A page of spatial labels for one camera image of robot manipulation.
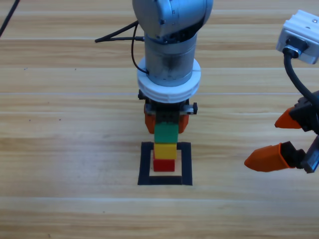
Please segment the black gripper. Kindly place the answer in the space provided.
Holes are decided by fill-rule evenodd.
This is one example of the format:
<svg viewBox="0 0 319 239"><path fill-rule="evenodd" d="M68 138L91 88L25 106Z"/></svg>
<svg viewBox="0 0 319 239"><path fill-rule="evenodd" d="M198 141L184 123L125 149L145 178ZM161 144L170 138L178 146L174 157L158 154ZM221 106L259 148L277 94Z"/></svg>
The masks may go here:
<svg viewBox="0 0 319 239"><path fill-rule="evenodd" d="M319 111L305 97L288 108L275 122L277 128L302 129L319 133ZM307 152L295 149L287 141L254 150L244 165L258 172L272 172L289 168L303 169L314 173L319 165L319 137L317 136Z"/></svg>
<svg viewBox="0 0 319 239"><path fill-rule="evenodd" d="M156 123L178 123L178 133L185 131L190 115L196 115L198 104L191 104L189 99L178 103L161 103L151 100L141 90L139 100L144 100L145 124L150 134L155 133Z"/></svg>

